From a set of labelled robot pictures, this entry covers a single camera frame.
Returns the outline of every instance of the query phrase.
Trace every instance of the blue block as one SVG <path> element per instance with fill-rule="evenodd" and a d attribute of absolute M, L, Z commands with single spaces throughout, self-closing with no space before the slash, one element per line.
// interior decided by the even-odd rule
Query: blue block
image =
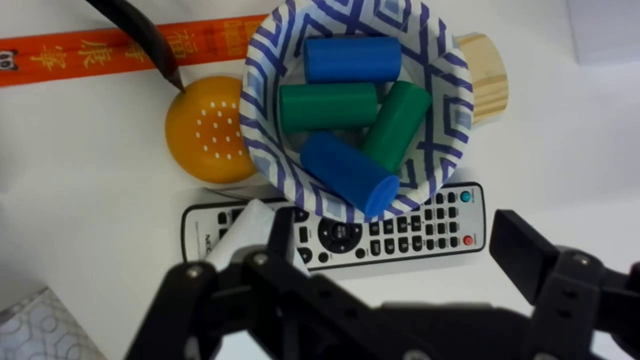
<path fill-rule="evenodd" d="M 364 212 L 366 218 L 381 216 L 401 188 L 399 176 L 324 132 L 304 143 L 301 159 L 312 176 Z"/>
<path fill-rule="evenodd" d="M 397 37 L 308 37 L 307 81 L 397 81 L 403 48 Z"/>

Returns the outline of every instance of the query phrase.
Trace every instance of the white surface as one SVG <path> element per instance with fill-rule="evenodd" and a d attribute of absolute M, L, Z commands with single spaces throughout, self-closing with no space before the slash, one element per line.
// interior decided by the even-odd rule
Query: white surface
<path fill-rule="evenodd" d="M 568 0 L 583 63 L 640 62 L 638 0 Z"/>
<path fill-rule="evenodd" d="M 7 320 L 3 311 L 9 311 L 11 306 L 25 301 L 25 298 L 34 295 L 44 286 L 11 271 L 0 271 L 0 323 Z"/>
<path fill-rule="evenodd" d="M 193 20 L 266 12 L 276 0 L 137 3 L 159 20 Z M 510 109 L 478 128 L 458 176 L 486 185 L 490 209 L 523 209 L 552 240 L 628 270 L 640 260 L 640 63 L 576 65 L 558 0 L 432 3 L 454 33 L 493 36 L 510 72 Z M 105 21 L 83 0 L 4 0 L 0 12 L 0 36 L 97 24 Z M 184 74 L 242 74 L 238 63 Z M 178 262 L 180 212 L 207 197 L 165 147 L 173 95 L 156 72 L 0 89 L 0 270 L 54 287 L 111 358 L 123 358 L 162 274 Z M 486 254 L 336 277 L 371 304 L 480 300 L 527 310 Z"/>

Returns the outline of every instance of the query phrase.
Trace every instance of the blue and white patterned bowl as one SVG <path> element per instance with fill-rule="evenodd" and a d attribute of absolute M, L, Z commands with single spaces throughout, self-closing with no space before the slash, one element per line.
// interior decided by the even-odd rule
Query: blue and white patterned bowl
<path fill-rule="evenodd" d="M 475 97 L 468 65 L 447 24 L 423 0 L 291 0 L 252 37 L 242 86 L 242 134 L 257 167 L 301 207 L 338 221 L 371 221 L 332 193 L 289 149 L 278 130 L 278 86 L 302 63 L 308 36 L 392 36 L 404 77 L 435 104 L 403 166 L 403 190 L 382 218 L 418 207 L 454 174 L 471 139 Z"/>

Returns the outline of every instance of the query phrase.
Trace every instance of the yellow object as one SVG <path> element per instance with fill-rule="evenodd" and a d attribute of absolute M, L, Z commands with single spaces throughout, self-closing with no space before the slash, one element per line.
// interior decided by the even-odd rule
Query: yellow object
<path fill-rule="evenodd" d="M 203 77 L 166 114 L 171 152 L 204 181 L 232 184 L 257 172 L 241 134 L 241 87 L 236 77 Z"/>

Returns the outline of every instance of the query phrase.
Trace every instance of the remote control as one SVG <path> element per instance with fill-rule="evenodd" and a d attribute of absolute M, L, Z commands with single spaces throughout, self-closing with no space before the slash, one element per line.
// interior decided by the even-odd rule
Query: remote control
<path fill-rule="evenodd" d="M 266 200 L 275 207 L 286 200 Z M 190 206 L 183 214 L 184 260 L 207 257 L 247 202 Z M 480 251 L 486 243 L 480 184 L 444 185 L 418 209 L 371 223 L 341 223 L 295 209 L 295 246 L 308 270 Z"/>

